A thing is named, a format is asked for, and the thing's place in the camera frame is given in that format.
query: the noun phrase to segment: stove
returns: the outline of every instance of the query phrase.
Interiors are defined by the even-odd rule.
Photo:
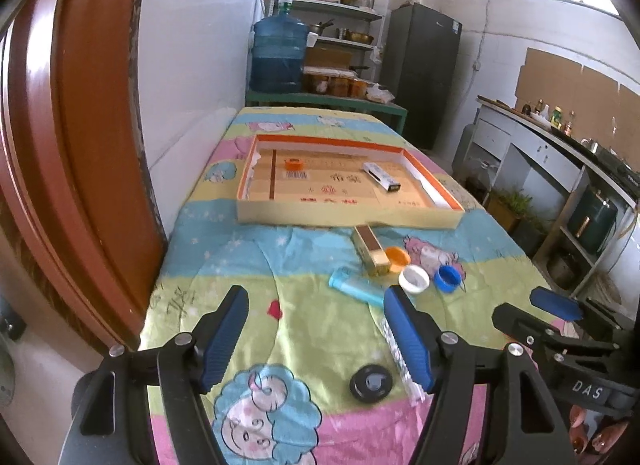
[[[596,157],[598,158],[598,166],[613,181],[627,191],[631,197],[640,200],[640,174],[607,149],[602,149]]]
[[[625,162],[617,156],[611,154],[609,149],[599,149],[598,154],[593,154],[579,141],[565,135],[555,127],[551,128],[551,134],[564,143],[573,147],[581,155],[600,167],[614,182],[616,182],[629,196],[635,200],[640,200],[640,174],[633,171]]]

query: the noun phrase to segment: light blue plastic tube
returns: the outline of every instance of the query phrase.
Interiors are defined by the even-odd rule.
[[[329,286],[358,301],[366,302],[380,309],[383,307],[385,290],[380,286],[374,285],[361,275],[356,275],[348,268],[335,270],[329,277]],[[413,297],[409,297],[409,299],[412,302],[414,301]]]

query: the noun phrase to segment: barcode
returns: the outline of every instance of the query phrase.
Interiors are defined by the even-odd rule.
[[[291,178],[294,180],[308,180],[309,177],[304,170],[288,170],[287,178]]]

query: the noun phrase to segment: white small box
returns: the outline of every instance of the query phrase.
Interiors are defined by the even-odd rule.
[[[367,161],[362,164],[362,169],[370,177],[372,177],[380,186],[387,192],[398,192],[400,190],[400,184],[394,180],[380,165]]]

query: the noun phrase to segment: blue water jug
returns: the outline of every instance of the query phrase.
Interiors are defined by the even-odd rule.
[[[278,15],[254,24],[249,87],[260,93],[296,93],[302,86],[305,23],[289,15],[293,0],[278,0]]]

